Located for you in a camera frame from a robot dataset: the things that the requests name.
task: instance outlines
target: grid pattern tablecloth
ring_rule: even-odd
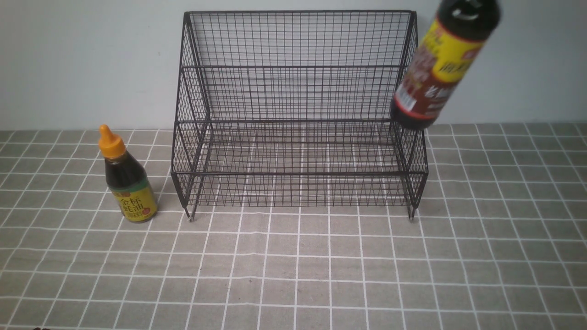
[[[0,132],[0,329],[585,329],[587,124],[436,125],[396,207],[200,207],[167,130],[121,131],[157,192],[123,221],[98,134]]]

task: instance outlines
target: barcode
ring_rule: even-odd
[[[403,87],[403,85],[400,85],[400,87],[396,91],[396,100],[399,103],[399,105],[406,111],[411,111],[414,108],[414,105],[416,104],[416,100],[408,94],[407,90]]]

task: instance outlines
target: wire mesh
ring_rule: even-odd
[[[193,205],[408,205],[423,132],[390,118],[409,11],[188,12],[171,175]]]

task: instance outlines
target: gray wall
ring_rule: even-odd
[[[171,127],[182,13],[411,9],[436,0],[3,0],[0,129]],[[587,120],[587,1],[502,0],[504,19],[438,122]]]

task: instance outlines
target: wire rack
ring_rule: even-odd
[[[390,105],[416,46],[411,11],[186,12],[171,177],[188,216],[403,205],[412,218],[424,132]]]

